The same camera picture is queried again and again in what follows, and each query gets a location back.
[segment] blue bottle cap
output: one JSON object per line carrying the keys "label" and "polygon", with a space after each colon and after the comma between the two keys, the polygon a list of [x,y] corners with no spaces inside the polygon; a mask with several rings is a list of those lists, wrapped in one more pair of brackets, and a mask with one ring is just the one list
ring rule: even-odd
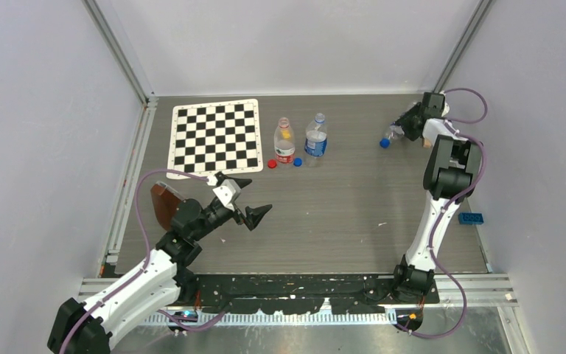
{"label": "blue bottle cap", "polygon": [[389,145],[391,144],[391,142],[387,138],[382,138],[379,144],[381,145],[381,147],[383,149],[386,149],[386,148],[389,148]]}

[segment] plastic bottle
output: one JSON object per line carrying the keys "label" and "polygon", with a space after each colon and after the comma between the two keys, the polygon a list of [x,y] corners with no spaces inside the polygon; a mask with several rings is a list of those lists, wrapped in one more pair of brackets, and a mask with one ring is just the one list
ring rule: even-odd
{"label": "plastic bottle", "polygon": [[405,136],[405,132],[402,130],[402,127],[396,125],[395,122],[391,123],[383,134],[380,145],[383,149],[389,148],[392,141],[398,140],[403,136]]}
{"label": "plastic bottle", "polygon": [[322,113],[315,115],[305,131],[304,141],[305,164],[317,166],[326,151],[326,117]]}
{"label": "plastic bottle", "polygon": [[291,166],[294,162],[294,131],[288,118],[279,119],[279,126],[274,131],[274,153],[281,166]]}

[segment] blue label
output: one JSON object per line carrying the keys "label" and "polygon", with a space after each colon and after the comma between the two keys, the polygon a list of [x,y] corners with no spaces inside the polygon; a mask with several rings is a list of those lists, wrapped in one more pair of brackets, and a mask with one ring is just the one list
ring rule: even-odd
{"label": "blue label", "polygon": [[312,142],[309,139],[304,141],[304,151],[309,156],[320,157],[324,155],[324,151],[326,151],[326,141],[327,139],[321,142]]}

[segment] bottle label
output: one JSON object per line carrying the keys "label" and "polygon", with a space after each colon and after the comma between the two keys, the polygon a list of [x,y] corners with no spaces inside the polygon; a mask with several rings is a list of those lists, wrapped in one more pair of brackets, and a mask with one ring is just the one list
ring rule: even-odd
{"label": "bottle label", "polygon": [[291,149],[279,149],[278,147],[275,147],[274,152],[276,153],[276,160],[282,164],[291,164],[294,162],[295,150],[296,149],[294,147]]}
{"label": "bottle label", "polygon": [[309,139],[304,141],[304,151],[309,156],[320,157],[324,155],[324,151],[326,151],[326,141],[322,140],[321,142],[312,142]]}

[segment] white wall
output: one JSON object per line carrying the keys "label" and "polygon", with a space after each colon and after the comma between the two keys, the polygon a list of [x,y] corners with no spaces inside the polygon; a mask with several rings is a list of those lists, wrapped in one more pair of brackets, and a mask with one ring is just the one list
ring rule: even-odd
{"label": "white wall", "polygon": [[140,112],[80,1],[0,1],[0,353],[97,271]]}
{"label": "white wall", "polygon": [[[536,347],[566,353],[566,3],[497,1],[448,86],[489,100],[489,117],[466,128],[490,156],[470,202]],[[454,115],[479,115],[475,97],[449,101]]]}
{"label": "white wall", "polygon": [[428,90],[477,3],[100,1],[158,96]]}

